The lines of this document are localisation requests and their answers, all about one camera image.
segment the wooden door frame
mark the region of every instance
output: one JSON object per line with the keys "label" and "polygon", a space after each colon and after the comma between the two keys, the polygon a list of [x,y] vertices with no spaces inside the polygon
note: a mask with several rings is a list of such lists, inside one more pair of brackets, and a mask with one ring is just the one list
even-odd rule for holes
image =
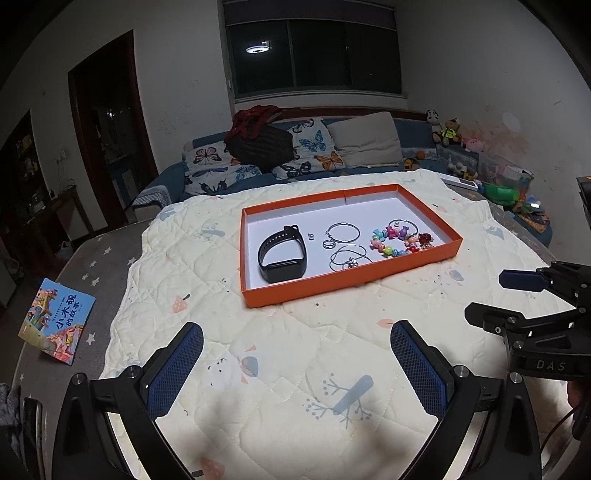
{"label": "wooden door frame", "polygon": [[80,147],[80,155],[84,162],[90,185],[96,196],[96,200],[105,217],[105,220],[110,230],[120,228],[127,223],[127,218],[121,208],[119,198],[115,188],[112,185],[111,178],[105,177],[106,169],[97,168],[92,160],[92,153],[90,153],[89,146],[85,139],[85,125],[80,114],[79,96],[84,95],[77,84],[77,79],[81,75],[83,69],[104,52],[104,48],[113,47],[113,44],[122,44],[126,52],[127,67],[129,71],[129,83],[131,86],[131,102],[132,102],[132,120],[137,133],[138,146],[143,153],[145,159],[145,166],[147,168],[150,180],[154,180],[158,176],[158,168],[154,161],[154,155],[150,146],[148,138],[148,131],[145,126],[144,113],[139,98],[138,80],[135,70],[135,50],[134,50],[134,31],[130,30],[120,37],[107,43],[99,50],[82,60],[78,65],[68,72],[68,85],[70,90],[70,106],[72,108],[72,119],[74,121],[74,130],[78,139]]}

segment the fitness tracker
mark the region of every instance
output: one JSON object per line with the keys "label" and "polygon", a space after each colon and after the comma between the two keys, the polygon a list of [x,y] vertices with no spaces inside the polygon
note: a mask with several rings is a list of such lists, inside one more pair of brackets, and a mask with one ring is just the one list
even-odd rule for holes
{"label": "fitness tracker", "polygon": [[[295,240],[300,244],[303,258],[282,260],[280,262],[274,262],[268,265],[262,264],[263,260],[265,259],[265,255],[267,255],[271,248],[290,240]],[[306,245],[304,244],[304,239],[301,236],[298,226],[285,225],[282,231],[269,236],[259,247],[258,262],[259,268],[261,269],[261,275],[267,283],[277,283],[280,281],[301,278],[306,272],[307,256]]]}

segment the metal bolt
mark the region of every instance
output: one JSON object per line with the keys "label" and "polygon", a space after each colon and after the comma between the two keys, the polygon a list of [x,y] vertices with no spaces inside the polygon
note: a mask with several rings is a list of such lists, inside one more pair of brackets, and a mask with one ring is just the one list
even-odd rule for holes
{"label": "metal bolt", "polygon": [[517,384],[521,383],[521,381],[523,380],[523,377],[517,372],[511,372],[509,374],[509,378],[511,379],[511,381],[513,383],[517,383]]}
{"label": "metal bolt", "polygon": [[80,385],[84,380],[86,380],[85,374],[76,374],[72,377],[72,383],[74,385]]}
{"label": "metal bolt", "polygon": [[126,377],[135,378],[139,375],[141,370],[142,368],[138,365],[130,365],[125,370],[123,370],[123,373]]}
{"label": "metal bolt", "polygon": [[468,375],[470,375],[470,370],[468,367],[464,367],[464,365],[456,365],[453,368],[453,371],[456,373],[456,375],[460,378],[466,378]]}

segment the blue book cover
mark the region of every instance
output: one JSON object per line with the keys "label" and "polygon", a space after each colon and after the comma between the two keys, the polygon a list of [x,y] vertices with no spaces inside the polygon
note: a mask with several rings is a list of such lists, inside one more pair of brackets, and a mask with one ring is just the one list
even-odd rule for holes
{"label": "blue book cover", "polygon": [[18,336],[71,365],[95,298],[43,280]]}

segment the orange butterfly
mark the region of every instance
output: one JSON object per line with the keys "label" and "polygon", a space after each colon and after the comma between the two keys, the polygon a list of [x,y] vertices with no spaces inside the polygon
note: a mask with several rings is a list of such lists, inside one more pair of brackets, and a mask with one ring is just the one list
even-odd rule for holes
{"label": "orange butterfly", "polygon": [[337,165],[343,164],[343,161],[334,151],[330,153],[330,158],[323,157],[322,155],[314,155],[314,158],[319,162],[322,162],[322,166],[325,170],[336,170]]}

